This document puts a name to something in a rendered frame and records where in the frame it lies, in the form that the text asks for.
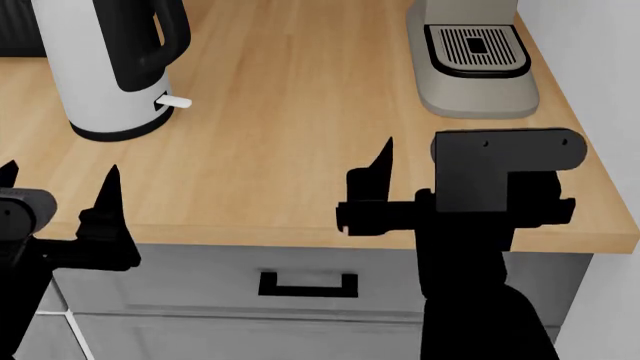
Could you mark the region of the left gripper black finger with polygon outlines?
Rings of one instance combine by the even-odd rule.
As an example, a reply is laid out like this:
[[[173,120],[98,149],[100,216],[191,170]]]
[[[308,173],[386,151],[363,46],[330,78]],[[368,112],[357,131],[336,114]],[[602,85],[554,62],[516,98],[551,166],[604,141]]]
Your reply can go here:
[[[19,167],[16,161],[9,161],[0,167],[0,187],[13,187],[15,185]]]
[[[94,206],[82,210],[78,218],[77,239],[115,241],[121,230],[126,228],[120,172],[116,165],[107,173]]]

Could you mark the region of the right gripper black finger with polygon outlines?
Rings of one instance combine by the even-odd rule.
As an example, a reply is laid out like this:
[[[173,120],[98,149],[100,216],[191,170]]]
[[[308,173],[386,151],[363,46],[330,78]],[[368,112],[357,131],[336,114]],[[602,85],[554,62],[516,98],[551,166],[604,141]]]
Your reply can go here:
[[[561,185],[555,171],[512,172],[508,174],[508,199],[558,199]]]
[[[392,167],[393,138],[390,137],[368,167],[358,167],[347,172],[347,201],[387,201]]]

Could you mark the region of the black slotted drip tray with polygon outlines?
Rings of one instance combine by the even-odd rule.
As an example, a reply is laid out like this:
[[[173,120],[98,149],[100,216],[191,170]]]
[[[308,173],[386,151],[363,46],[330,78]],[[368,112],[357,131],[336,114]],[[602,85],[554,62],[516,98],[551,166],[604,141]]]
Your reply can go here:
[[[527,74],[531,57],[512,25],[425,25],[431,65],[464,79],[512,79]]]

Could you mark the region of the grey drawer front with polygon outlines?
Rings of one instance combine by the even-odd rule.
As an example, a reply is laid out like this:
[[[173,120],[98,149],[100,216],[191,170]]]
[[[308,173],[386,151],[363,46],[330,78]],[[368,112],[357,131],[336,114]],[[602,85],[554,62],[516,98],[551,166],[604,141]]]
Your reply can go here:
[[[54,279],[78,314],[249,317],[418,323],[423,318],[412,250],[140,245],[126,272],[60,269]],[[354,298],[261,296],[260,276],[281,286],[340,288],[358,277]]]

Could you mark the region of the black ribbed appliance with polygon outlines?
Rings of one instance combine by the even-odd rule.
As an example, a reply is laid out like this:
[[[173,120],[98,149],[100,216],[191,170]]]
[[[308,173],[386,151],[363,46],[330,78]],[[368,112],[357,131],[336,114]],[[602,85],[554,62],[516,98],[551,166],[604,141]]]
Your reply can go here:
[[[46,57],[31,0],[0,0],[0,57]]]

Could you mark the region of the white kettle switch lever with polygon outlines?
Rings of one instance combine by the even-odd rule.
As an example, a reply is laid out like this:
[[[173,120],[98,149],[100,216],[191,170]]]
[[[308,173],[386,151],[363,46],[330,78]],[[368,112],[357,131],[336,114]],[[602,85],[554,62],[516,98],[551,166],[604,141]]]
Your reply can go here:
[[[161,95],[154,101],[154,104],[187,109],[192,106],[192,101],[188,98],[180,98],[173,95]]]

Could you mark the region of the black round kettle base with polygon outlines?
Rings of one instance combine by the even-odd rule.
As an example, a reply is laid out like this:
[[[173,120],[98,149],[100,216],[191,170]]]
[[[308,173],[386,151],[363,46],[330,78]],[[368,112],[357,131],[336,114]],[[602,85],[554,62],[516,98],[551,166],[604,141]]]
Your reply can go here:
[[[174,107],[168,107],[162,115],[158,116],[152,122],[149,122],[145,125],[141,125],[137,128],[131,128],[125,131],[115,131],[115,132],[93,132],[86,131],[77,126],[69,123],[71,129],[77,134],[79,137],[82,137],[86,140],[91,140],[94,142],[101,143],[114,143],[114,142],[122,142],[126,140],[133,140],[138,137],[143,137],[147,134],[150,134],[153,131],[156,131],[162,125],[164,125],[173,115]]]

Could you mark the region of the beige coffee machine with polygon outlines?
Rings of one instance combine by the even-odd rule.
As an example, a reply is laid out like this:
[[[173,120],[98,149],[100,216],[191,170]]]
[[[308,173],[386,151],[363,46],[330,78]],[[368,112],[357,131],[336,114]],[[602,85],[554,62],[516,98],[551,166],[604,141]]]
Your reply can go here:
[[[512,25],[518,0],[413,0],[406,28],[418,96],[438,116],[457,119],[520,119],[539,105],[530,71],[512,79],[451,77],[431,65],[425,25]]]

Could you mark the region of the grey lower cabinet front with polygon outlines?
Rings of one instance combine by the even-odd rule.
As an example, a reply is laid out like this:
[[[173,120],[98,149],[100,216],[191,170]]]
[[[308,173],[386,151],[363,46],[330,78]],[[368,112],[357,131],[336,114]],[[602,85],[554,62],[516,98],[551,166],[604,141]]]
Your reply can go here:
[[[95,360],[419,360],[418,323],[78,314]]]

